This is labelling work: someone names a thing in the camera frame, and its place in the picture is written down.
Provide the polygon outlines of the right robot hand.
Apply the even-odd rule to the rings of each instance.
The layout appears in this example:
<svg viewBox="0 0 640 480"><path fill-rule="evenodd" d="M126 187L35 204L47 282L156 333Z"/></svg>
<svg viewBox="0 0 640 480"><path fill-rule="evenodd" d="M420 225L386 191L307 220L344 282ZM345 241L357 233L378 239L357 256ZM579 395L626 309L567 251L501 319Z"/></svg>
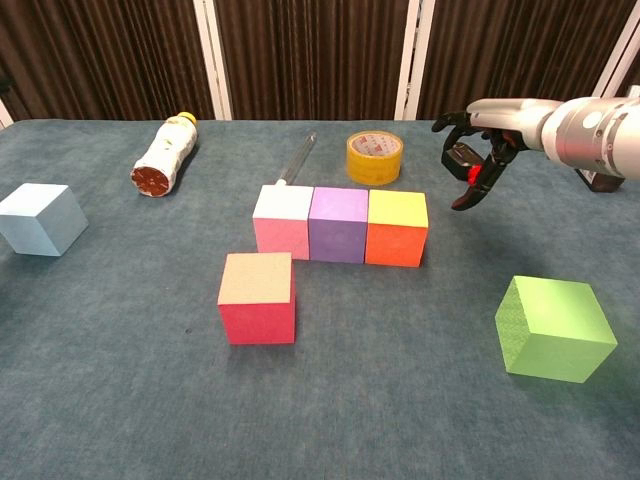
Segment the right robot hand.
<svg viewBox="0 0 640 480"><path fill-rule="evenodd" d="M543 149L544 123L560 103L534 98L485 98L472 102L464 111L439 116L432 132L450 128L442 150L441 163L459 180L468 183L466 192L451 205L456 211L481 202L521 151ZM491 143L490 154L482 158L472 153L464 161L449 153L464 136L480 133Z"/></svg>

